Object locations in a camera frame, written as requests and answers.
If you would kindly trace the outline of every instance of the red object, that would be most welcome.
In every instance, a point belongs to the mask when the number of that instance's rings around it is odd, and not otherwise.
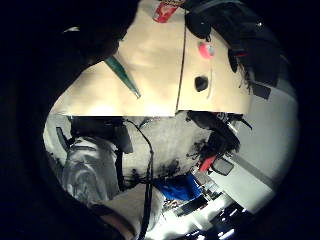
[[[216,160],[216,158],[217,158],[217,155],[214,155],[214,156],[209,157],[206,160],[204,160],[204,162],[199,167],[199,172],[207,171],[209,169],[209,167],[211,166],[211,164],[214,162],[214,160]]]
[[[205,59],[210,59],[214,55],[213,47],[209,43],[201,43],[199,46],[199,52]]]
[[[153,20],[159,23],[166,23],[184,2],[185,0],[163,0],[154,13]]]

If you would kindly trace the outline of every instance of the clutter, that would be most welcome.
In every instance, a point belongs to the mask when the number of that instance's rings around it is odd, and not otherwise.
[[[155,187],[169,200],[190,201],[201,195],[200,186],[192,174],[154,180]]]
[[[115,57],[109,57],[104,62],[111,68],[111,70],[121,79],[121,81],[136,95],[137,98],[141,97],[141,94],[137,87],[128,77],[125,69],[121,63]]]
[[[184,2],[185,0],[163,0],[156,9],[153,20],[159,23],[166,23]]]
[[[214,56],[214,48],[210,43],[201,42],[199,44],[199,53],[205,59],[211,59]]]
[[[205,76],[196,77],[194,80],[194,83],[195,83],[196,90],[198,92],[201,92],[207,89],[209,85],[208,78]]]

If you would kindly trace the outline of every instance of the light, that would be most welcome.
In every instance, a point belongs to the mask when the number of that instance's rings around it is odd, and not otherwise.
[[[199,231],[195,231],[194,233],[191,233],[191,235],[193,236],[193,235],[196,235],[198,233],[199,233]]]
[[[233,216],[237,211],[238,211],[238,209],[233,210],[232,213],[230,213],[229,216],[230,216],[230,217]]]
[[[233,228],[231,230],[229,230],[228,232],[226,232],[225,234],[223,234],[221,237],[219,237],[219,239],[220,240],[227,239],[232,234],[234,234],[234,229]]]
[[[197,240],[204,240],[204,239],[206,239],[206,237],[203,236],[203,235],[199,235],[199,236],[197,237]]]

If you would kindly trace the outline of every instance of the gray fabric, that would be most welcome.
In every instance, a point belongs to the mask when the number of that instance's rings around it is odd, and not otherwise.
[[[119,194],[116,147],[101,138],[81,137],[71,146],[62,172],[62,187],[90,206]]]

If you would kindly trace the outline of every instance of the red cup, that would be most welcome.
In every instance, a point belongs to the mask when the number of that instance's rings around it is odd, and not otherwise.
[[[153,20],[159,23],[166,23],[184,2],[185,0],[163,0],[155,11]]]

